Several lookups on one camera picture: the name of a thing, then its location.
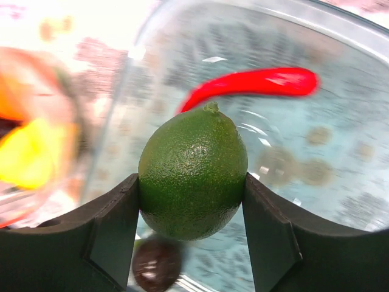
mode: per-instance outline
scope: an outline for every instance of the patterned surface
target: patterned surface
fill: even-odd
[[[239,3],[251,8],[255,4]],[[342,27],[336,31],[355,36],[352,39],[378,53],[388,47],[387,40],[374,42],[364,27],[343,26],[341,19],[336,24],[331,15],[319,10],[302,10],[282,3],[269,1],[273,9],[279,5],[288,14],[299,13],[301,19],[319,21],[317,29],[329,27],[326,33]],[[161,26],[156,19],[154,25]],[[278,156],[266,161],[269,169],[284,171],[290,161],[296,165],[294,175],[285,183],[276,184],[280,180],[273,177],[264,181],[276,193],[341,224],[365,230],[389,226],[389,141],[384,138],[389,130],[386,64],[354,49],[350,42],[341,43],[310,28],[253,10],[216,4],[193,6],[183,8],[161,27],[157,32],[146,30],[142,45],[129,52],[133,60],[123,75],[116,106],[106,125],[86,201],[137,172],[137,161],[147,139],[173,115],[190,88],[239,69],[293,65],[312,69],[321,76],[321,90],[313,98],[298,103],[249,96],[218,100],[221,110],[239,126],[247,144],[249,170],[263,179],[260,167],[265,162],[260,154],[267,148],[258,138],[266,140],[290,157],[283,164]],[[141,50],[145,53],[138,60]],[[222,60],[203,61],[215,56]],[[260,131],[248,131],[243,124]],[[146,235],[145,229],[140,221],[140,236]],[[134,286],[131,276],[129,285]],[[191,291],[190,285],[198,289],[195,291],[254,291],[241,211],[221,232],[189,247],[183,276],[172,291]]]

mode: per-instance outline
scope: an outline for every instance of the green fruit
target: green fruit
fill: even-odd
[[[216,103],[175,116],[140,157],[140,213],[166,237],[209,237],[238,210],[247,166],[238,130]]]

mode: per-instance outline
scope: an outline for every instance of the red pepper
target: red pepper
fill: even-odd
[[[274,68],[236,72],[195,88],[177,112],[189,111],[214,96],[254,93],[270,96],[306,97],[318,87],[319,80],[312,71],[303,68]]]

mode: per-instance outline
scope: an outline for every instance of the clear bowl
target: clear bowl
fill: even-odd
[[[166,0],[129,50],[83,199],[136,173],[148,138],[198,84],[244,69],[299,66],[322,81],[308,99],[215,99],[247,145],[249,172],[323,218],[387,228],[388,64],[388,31],[329,5]],[[222,247],[209,248],[212,238],[222,238]],[[254,291],[242,211],[210,239],[191,246],[172,291]]]
[[[74,163],[75,107],[53,56],[0,47],[0,228],[37,210]]]

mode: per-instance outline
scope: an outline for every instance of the yellow object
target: yellow object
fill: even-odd
[[[64,131],[36,119],[9,132],[0,144],[0,179],[25,189],[45,185],[59,168]]]

